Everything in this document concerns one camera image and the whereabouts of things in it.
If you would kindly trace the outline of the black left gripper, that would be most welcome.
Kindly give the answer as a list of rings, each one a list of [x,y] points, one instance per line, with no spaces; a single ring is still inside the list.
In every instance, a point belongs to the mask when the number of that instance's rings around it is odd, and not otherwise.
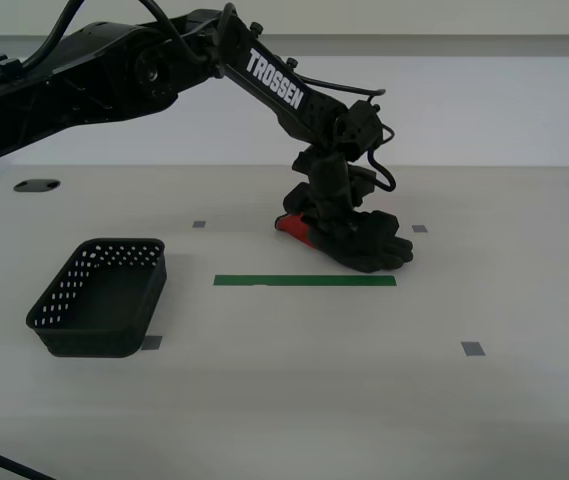
[[[323,240],[335,240],[338,220],[349,233],[356,233],[365,221],[365,213],[355,208],[375,190],[376,174],[352,166],[340,151],[309,147],[294,161],[292,169],[307,176],[302,186],[306,200],[300,210],[314,211],[315,231]]]

